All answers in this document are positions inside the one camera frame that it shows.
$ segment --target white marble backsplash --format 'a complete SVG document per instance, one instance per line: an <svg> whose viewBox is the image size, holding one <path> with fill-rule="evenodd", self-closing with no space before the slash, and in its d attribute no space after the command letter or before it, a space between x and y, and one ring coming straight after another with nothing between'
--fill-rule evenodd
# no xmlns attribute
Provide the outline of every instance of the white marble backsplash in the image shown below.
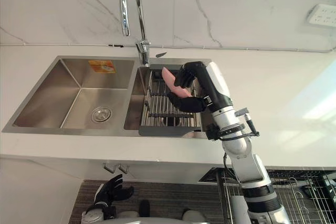
<svg viewBox="0 0 336 224"><path fill-rule="evenodd" d="M126 44L140 38L134 0L132 37L121 34L119 0L0 0L2 44ZM153 46L330 50L336 29L306 23L314 5L336 0L142 0Z"/></svg>

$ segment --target gooseneck faucet spout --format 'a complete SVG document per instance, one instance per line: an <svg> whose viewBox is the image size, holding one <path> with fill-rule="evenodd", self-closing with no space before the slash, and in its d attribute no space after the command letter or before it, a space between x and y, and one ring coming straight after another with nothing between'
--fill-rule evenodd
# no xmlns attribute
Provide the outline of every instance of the gooseneck faucet spout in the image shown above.
<svg viewBox="0 0 336 224"><path fill-rule="evenodd" d="M142 3L141 0L135 0L138 9L141 37L142 39L135 43L137 50L139 52L139 58L143 65L149 65L149 46L150 42L147 40L145 32L145 22L143 17ZM120 0L120 21L122 27L122 33L124 36L130 36L130 28L128 22L128 3L127 0Z"/></svg>

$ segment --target power outlet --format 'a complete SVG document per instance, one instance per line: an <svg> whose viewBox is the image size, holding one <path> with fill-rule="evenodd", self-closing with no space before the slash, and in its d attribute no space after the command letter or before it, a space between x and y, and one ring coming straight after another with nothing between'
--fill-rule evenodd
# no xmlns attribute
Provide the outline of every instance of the power outlet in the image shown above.
<svg viewBox="0 0 336 224"><path fill-rule="evenodd" d="M336 6L316 5L308 15L307 21L314 25L336 27Z"/></svg>

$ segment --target orange label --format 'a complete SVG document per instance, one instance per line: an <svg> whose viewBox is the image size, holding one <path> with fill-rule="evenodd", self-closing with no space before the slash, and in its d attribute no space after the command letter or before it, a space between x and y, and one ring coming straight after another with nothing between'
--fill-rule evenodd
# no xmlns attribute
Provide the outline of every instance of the orange label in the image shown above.
<svg viewBox="0 0 336 224"><path fill-rule="evenodd" d="M96 73L115 73L116 69L112 60L89 60L91 68Z"/></svg>

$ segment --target wire basket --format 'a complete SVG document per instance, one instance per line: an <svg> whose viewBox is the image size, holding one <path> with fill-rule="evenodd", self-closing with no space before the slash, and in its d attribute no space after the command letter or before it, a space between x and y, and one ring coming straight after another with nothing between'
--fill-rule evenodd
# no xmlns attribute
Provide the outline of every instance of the wire basket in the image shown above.
<svg viewBox="0 0 336 224"><path fill-rule="evenodd" d="M324 171L268 171L278 199L285 207L292 224L336 223L336 173ZM225 224L235 220L230 204L231 196L243 193L235 180L222 170L221 195Z"/></svg>
<svg viewBox="0 0 336 224"><path fill-rule="evenodd" d="M195 96L192 83L188 88ZM170 89L160 75L150 72L149 84L142 111L141 126L173 126L173 127L201 127L198 113L182 112L169 101L167 94Z"/></svg>

